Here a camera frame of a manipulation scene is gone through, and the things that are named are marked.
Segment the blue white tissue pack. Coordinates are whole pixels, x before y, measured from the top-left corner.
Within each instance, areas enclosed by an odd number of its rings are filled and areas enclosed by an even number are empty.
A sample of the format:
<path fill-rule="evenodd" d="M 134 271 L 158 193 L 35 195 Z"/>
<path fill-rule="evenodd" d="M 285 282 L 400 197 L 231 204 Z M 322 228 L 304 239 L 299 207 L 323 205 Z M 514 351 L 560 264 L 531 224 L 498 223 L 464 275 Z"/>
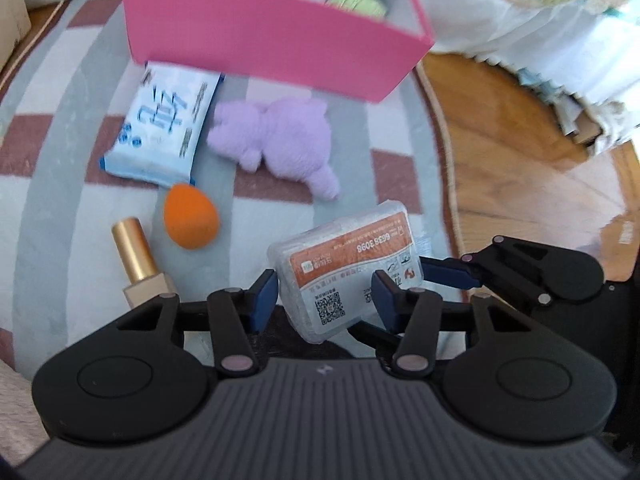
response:
<path fill-rule="evenodd" d="M 123 179 L 171 188 L 191 184 L 198 141 L 224 75 L 149 62 L 100 167 Z"/>

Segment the white fluffy towel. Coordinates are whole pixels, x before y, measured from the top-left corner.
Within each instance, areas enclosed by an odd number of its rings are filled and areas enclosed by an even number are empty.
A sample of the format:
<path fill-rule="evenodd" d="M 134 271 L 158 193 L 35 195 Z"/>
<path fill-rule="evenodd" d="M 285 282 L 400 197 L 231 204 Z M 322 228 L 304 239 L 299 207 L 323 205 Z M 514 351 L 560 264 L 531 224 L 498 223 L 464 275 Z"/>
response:
<path fill-rule="evenodd" d="M 32 402 L 32 385 L 8 364 L 1 362 L 1 455 L 10 465 L 17 466 L 48 441 L 49 436 Z"/>

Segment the orange label cotton swab box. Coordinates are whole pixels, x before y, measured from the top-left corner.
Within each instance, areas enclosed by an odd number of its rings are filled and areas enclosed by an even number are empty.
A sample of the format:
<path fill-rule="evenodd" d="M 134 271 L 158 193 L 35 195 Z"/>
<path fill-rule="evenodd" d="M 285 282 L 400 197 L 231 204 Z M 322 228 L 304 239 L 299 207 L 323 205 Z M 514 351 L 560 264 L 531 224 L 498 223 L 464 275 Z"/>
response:
<path fill-rule="evenodd" d="M 408 211 L 398 200 L 274 243 L 268 259 L 291 324 L 311 344 L 375 312 L 374 272 L 386 272 L 402 288 L 423 281 Z"/>

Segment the orange makeup sponge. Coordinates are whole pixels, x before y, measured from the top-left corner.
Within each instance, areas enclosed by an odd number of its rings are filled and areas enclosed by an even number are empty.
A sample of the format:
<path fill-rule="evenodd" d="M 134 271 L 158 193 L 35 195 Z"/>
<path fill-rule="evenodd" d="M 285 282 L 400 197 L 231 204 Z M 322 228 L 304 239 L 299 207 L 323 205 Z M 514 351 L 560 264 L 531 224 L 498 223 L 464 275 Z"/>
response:
<path fill-rule="evenodd" d="M 166 194 L 163 220 L 169 238 L 189 250 L 204 248 L 220 229 L 215 205 L 198 188 L 186 183 L 172 186 Z"/>

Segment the gold cap foundation bottle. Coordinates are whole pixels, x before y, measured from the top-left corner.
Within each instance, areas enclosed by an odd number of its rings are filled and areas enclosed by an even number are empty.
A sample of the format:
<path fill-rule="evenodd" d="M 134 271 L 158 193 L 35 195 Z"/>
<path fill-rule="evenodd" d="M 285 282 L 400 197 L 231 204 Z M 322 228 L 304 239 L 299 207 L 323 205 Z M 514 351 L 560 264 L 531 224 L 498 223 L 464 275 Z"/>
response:
<path fill-rule="evenodd" d="M 156 296 L 177 293 L 171 277 L 157 266 L 138 218 L 129 217 L 115 223 L 112 235 L 128 276 L 129 285 L 122 292 L 131 309 Z"/>

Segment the checkered cartoon rug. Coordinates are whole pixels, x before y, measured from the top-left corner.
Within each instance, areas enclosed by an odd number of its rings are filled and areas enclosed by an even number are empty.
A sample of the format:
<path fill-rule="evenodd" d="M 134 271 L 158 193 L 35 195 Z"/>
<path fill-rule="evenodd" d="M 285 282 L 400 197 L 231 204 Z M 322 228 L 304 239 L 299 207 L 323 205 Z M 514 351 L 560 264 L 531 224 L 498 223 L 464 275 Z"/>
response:
<path fill-rule="evenodd" d="M 1 102 L 1 356 L 23 376 L 126 312 L 111 233 L 123 218 L 140 220 L 186 301 L 252 284 L 273 243 L 384 200 L 406 206 L 422 255 L 457 251 L 449 136 L 424 75 L 378 104 L 324 96 L 341 182 L 334 202 L 200 146 L 192 176 L 221 228 L 212 244 L 185 250 L 164 230 L 162 188 L 99 165 L 143 72 L 129 55 L 122 0 L 62 4 L 48 27 Z"/>

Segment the floral quilted bedspread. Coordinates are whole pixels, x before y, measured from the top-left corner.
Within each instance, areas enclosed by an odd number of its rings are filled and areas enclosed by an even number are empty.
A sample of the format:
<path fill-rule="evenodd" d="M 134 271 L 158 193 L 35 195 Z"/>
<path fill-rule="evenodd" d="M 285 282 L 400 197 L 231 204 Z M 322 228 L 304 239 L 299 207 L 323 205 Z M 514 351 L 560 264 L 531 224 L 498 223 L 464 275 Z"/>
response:
<path fill-rule="evenodd" d="M 639 121 L 639 26 L 616 18 L 637 0 L 419 0 L 437 53 L 526 70 L 582 101 L 602 132 L 593 151 Z"/>

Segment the purple plush toy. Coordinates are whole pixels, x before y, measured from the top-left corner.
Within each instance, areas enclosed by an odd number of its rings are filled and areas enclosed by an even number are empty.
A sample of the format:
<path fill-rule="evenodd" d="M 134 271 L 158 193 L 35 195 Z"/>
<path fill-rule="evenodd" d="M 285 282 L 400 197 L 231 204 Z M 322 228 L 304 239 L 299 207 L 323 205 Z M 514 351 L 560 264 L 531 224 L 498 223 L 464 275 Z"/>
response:
<path fill-rule="evenodd" d="M 335 200 L 341 187 L 330 166 L 327 110 L 328 104 L 315 98 L 222 102 L 215 107 L 206 143 L 247 172 L 265 165 L 273 176 L 302 182 L 313 196 Z"/>

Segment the pink storage box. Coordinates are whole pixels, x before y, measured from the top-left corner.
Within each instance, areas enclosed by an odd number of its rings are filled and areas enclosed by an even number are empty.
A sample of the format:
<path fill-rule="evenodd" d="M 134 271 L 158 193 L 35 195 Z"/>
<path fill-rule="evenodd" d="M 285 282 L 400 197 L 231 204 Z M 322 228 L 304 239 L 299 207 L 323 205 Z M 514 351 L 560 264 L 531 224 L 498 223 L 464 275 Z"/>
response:
<path fill-rule="evenodd" d="M 130 52 L 380 102 L 435 42 L 420 0 L 383 0 L 384 18 L 328 0 L 122 0 Z"/>

